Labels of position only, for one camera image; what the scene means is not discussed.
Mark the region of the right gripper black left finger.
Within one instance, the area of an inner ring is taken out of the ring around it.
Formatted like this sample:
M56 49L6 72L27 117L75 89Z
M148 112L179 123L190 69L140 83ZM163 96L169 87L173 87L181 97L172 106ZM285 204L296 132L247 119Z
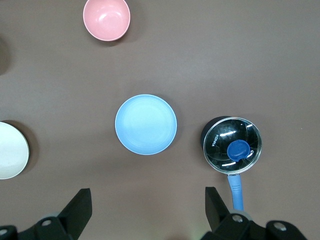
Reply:
M92 196L83 188L57 215L40 220L35 225L37 240L77 240L92 216Z

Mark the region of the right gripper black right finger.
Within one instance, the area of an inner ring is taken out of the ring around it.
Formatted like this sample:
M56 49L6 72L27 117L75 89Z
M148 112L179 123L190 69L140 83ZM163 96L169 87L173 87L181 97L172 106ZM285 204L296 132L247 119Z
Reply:
M229 211L215 187L205 188L205 214L211 228L202 240L250 240L252 222L243 211Z

